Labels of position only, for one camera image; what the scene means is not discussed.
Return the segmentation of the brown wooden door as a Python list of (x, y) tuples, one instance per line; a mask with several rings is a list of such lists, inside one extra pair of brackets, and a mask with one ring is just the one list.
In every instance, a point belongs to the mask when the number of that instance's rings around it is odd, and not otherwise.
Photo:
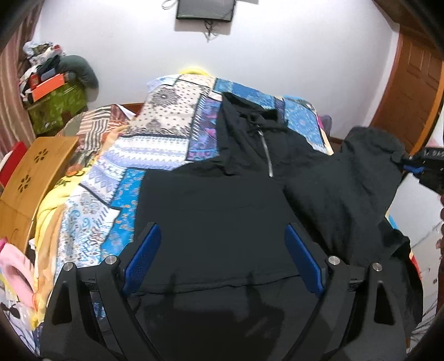
[(395, 135), (413, 154), (425, 146), (443, 102), (443, 58), (432, 43), (402, 29), (371, 126)]

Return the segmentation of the striped folded blanket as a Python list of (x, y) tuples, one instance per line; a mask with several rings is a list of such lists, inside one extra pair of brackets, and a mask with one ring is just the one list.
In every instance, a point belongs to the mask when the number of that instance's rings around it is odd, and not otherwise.
[(57, 133), (57, 136), (77, 136), (77, 148), (69, 165), (85, 166), (90, 163), (108, 134), (116, 127), (127, 125), (134, 116), (135, 113), (123, 105), (109, 104), (82, 112), (69, 120)]

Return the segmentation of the wooden lap table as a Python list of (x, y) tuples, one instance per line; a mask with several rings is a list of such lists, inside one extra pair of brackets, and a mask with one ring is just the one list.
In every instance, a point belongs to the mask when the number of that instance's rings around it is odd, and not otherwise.
[(34, 237), (40, 203), (65, 174), (78, 137), (37, 138), (20, 160), (1, 194), (1, 237), (22, 252)]

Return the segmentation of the dark grey cushion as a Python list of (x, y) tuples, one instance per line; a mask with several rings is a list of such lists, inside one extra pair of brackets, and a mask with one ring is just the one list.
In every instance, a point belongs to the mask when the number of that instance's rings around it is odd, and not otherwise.
[(58, 73), (73, 73), (86, 88), (99, 88), (99, 80), (95, 72), (88, 61), (81, 56), (66, 55), (60, 57), (56, 71)]

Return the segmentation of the blue patchwork bed quilt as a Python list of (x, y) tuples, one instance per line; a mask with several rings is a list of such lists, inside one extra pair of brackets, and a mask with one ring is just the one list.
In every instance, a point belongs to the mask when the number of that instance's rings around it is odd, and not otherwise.
[(113, 129), (88, 163), (90, 172), (65, 202), (55, 277), (62, 266), (99, 264), (135, 236), (141, 181), (148, 169), (170, 171), (217, 154), (216, 115), (221, 93), (276, 109), (317, 151), (328, 152), (316, 110), (303, 99), (274, 97), (219, 78), (182, 74), (149, 85), (141, 113)]

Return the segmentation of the small black wall monitor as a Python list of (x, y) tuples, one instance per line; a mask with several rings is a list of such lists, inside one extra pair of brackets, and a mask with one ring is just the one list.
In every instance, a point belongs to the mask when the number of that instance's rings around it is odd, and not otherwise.
[(235, 0), (180, 0), (176, 18), (231, 22), (235, 6)]

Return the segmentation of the orange box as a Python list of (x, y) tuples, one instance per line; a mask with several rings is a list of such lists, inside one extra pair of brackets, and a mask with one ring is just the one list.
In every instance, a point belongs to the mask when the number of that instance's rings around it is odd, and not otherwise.
[(39, 99), (45, 97), (50, 92), (55, 89), (60, 88), (65, 84), (65, 79), (63, 74), (57, 74), (50, 79), (38, 84), (32, 91), (32, 99), (37, 102)]

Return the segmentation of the red box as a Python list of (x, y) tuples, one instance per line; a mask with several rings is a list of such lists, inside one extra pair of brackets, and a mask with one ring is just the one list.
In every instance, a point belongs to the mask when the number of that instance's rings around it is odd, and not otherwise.
[(22, 141), (19, 141), (15, 143), (12, 150), (1, 161), (0, 182), (2, 188), (6, 187), (7, 182), (9, 182), (14, 170), (26, 154), (26, 151), (26, 145)]

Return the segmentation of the yellow curved headboard piece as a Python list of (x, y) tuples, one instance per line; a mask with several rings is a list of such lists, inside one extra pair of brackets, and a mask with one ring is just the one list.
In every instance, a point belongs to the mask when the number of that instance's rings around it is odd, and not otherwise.
[(178, 71), (179, 74), (191, 74), (191, 75), (202, 75), (202, 76), (209, 76), (210, 73), (205, 71), (204, 68), (201, 68), (199, 66), (184, 66), (180, 68)]

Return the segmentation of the black zip hoodie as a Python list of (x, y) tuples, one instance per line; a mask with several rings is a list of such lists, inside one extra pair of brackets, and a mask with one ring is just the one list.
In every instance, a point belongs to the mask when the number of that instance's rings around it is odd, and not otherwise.
[(404, 145), (355, 127), (333, 155), (316, 151), (280, 113), (224, 94), (218, 155), (173, 171), (148, 170), (135, 234), (148, 223), (161, 246), (131, 305), (164, 360), (281, 360), (312, 313), (284, 244), (301, 222), (350, 265), (380, 262), (407, 335), (423, 289), (409, 239), (386, 219)]

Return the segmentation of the red striped curtain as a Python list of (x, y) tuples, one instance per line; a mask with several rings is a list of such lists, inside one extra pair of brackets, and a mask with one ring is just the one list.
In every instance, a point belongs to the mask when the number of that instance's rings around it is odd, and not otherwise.
[(38, 4), (32, 9), (1, 52), (1, 157), (15, 143), (30, 145), (35, 140), (31, 120), (22, 105), (19, 79), (26, 71), (22, 47), (35, 33), (42, 6)]

